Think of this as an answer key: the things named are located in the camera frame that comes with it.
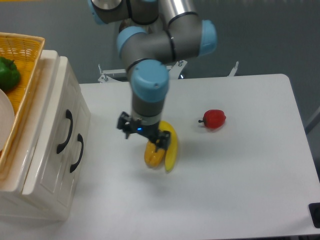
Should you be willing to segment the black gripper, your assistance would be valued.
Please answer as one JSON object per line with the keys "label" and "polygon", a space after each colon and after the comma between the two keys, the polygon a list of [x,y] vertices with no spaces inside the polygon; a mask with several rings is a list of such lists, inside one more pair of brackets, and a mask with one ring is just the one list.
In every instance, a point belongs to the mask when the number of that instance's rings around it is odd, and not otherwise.
{"label": "black gripper", "polygon": [[117,129],[125,134],[128,139],[131,134],[138,134],[147,138],[155,146],[155,152],[158,150],[167,150],[171,143],[171,133],[168,130],[159,130],[161,115],[155,116],[131,116],[122,112],[117,121]]}

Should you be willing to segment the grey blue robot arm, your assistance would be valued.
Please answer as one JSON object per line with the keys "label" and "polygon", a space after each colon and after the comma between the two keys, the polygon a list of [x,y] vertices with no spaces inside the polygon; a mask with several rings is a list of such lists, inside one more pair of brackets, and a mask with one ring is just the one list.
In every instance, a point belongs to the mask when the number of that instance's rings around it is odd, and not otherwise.
{"label": "grey blue robot arm", "polygon": [[212,53],[215,25],[199,17],[191,0],[90,0],[88,5],[97,23],[133,22],[116,39],[132,91],[131,113],[120,114],[117,128],[167,150],[171,133],[159,128],[169,90],[167,64]]}

